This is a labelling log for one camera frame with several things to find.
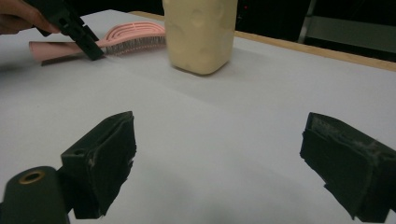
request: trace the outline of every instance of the beige container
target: beige container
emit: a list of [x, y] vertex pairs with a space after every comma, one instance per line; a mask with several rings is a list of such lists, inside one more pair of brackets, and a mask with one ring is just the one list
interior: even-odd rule
[[166, 46], [173, 66], [214, 73], [233, 51], [237, 0], [163, 0]]

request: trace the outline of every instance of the pink hairbrush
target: pink hairbrush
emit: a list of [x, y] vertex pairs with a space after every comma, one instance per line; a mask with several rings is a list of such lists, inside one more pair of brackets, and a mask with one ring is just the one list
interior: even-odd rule
[[[165, 29], [149, 21], [120, 24], [96, 41], [105, 54], [119, 55], [137, 49], [165, 46]], [[40, 62], [82, 52], [75, 42], [29, 42], [33, 57]]]

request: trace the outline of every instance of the white tabletop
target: white tabletop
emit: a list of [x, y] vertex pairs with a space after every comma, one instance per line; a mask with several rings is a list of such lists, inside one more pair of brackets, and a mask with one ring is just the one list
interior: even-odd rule
[[[116, 11], [84, 18], [98, 36], [142, 20]], [[31, 57], [29, 40], [62, 39], [33, 29], [0, 35], [0, 196], [12, 176], [59, 168], [83, 134], [132, 110], [129, 179], [107, 216], [71, 213], [72, 223], [360, 223], [300, 158], [308, 113], [396, 148], [394, 72], [242, 38], [209, 77], [170, 66], [166, 49], [44, 66]]]

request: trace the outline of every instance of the finger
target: finger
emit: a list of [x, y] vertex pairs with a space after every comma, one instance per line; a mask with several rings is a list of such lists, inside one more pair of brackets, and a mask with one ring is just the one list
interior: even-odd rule
[[15, 35], [19, 32], [19, 30], [14, 30], [0, 24], [0, 35]]
[[16, 16], [0, 15], [0, 24], [13, 30], [25, 30], [32, 27], [32, 24]]
[[59, 33], [60, 30], [49, 23], [37, 8], [30, 6], [22, 0], [13, 1], [14, 7], [11, 10], [13, 15], [23, 18], [34, 26], [50, 33]]

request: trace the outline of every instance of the wooden table edge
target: wooden table edge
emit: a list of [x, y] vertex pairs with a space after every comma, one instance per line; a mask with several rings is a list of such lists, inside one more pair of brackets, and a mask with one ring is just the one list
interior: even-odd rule
[[[156, 15], [156, 14], [151, 14], [143, 11], [133, 11], [130, 12], [131, 14], [134, 14], [136, 16], [141, 16], [141, 17], [146, 17], [150, 19], [154, 19], [157, 21], [164, 21], [164, 16], [161, 15]], [[305, 53], [310, 53], [314, 55], [318, 55], [321, 57], [325, 58], [331, 58], [335, 60], [340, 60], [344, 62], [349, 62], [349, 63], [357, 63], [357, 64], [362, 64], [366, 66], [371, 66], [375, 68], [380, 68], [380, 69], [385, 69], [389, 71], [396, 72], [396, 63], [393, 62], [388, 62], [388, 61], [383, 61], [379, 59], [374, 59], [374, 58], [368, 58], [356, 54], [350, 54], [350, 53], [344, 53], [336, 50], [331, 50], [331, 49], [321, 49], [313, 46], [308, 46], [304, 44], [299, 44], [299, 43], [294, 43], [286, 40], [280, 40], [280, 39], [274, 39], [271, 37], [266, 37], [262, 35], [254, 35], [254, 34], [249, 34], [249, 33], [244, 33], [244, 32], [239, 32], [235, 31], [235, 36], [245, 38], [248, 40], [253, 40], [257, 42], [261, 42], [264, 44], [269, 44], [277, 47], [281, 47], [284, 49], [292, 49], [292, 50], [297, 50], [300, 52], [305, 52]]]

